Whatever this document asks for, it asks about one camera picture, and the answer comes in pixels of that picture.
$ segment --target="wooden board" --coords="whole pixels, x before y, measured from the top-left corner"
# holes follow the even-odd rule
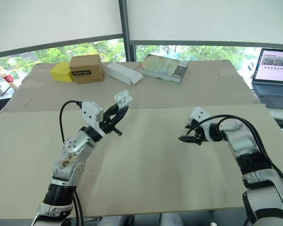
[[[283,171],[283,133],[262,105],[207,106],[211,115],[244,117]],[[193,107],[129,110],[90,156],[78,193],[85,216],[243,206],[245,188],[226,142],[180,142]],[[85,123],[63,115],[65,136]],[[0,218],[32,218],[61,152],[58,112],[0,115]]]

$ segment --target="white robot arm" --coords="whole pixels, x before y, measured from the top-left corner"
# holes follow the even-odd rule
[[[223,118],[213,123],[214,118]],[[228,142],[248,190],[243,202],[254,226],[283,226],[283,174],[272,163],[256,129],[245,119],[233,115],[211,117],[196,107],[190,115],[186,136],[179,140],[201,145],[203,141]],[[188,134],[194,130],[194,137]]]
[[[115,125],[126,114],[132,97],[124,90],[115,97],[116,104],[106,112],[95,102],[78,102],[88,127],[63,143],[62,153],[52,171],[48,192],[40,203],[32,226],[70,226],[66,217],[73,208],[72,201],[77,185],[85,169],[86,160],[97,142],[115,131]]]

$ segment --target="yellow sponge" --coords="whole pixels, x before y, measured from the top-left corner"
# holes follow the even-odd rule
[[[51,76],[57,81],[74,81],[69,68],[69,63],[60,62],[51,70]]]

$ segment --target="book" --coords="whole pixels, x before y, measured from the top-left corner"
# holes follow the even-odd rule
[[[139,65],[138,71],[147,76],[180,83],[187,70],[187,65],[187,61],[149,54]]]

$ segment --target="window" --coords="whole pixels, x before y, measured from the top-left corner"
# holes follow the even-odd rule
[[[113,39],[0,57],[0,66],[21,82],[37,63],[69,62],[72,56],[88,54],[99,54],[102,62],[126,61],[123,39]]]
[[[137,61],[150,53],[177,60],[230,60],[248,83],[254,73],[261,48],[231,46],[136,46]]]

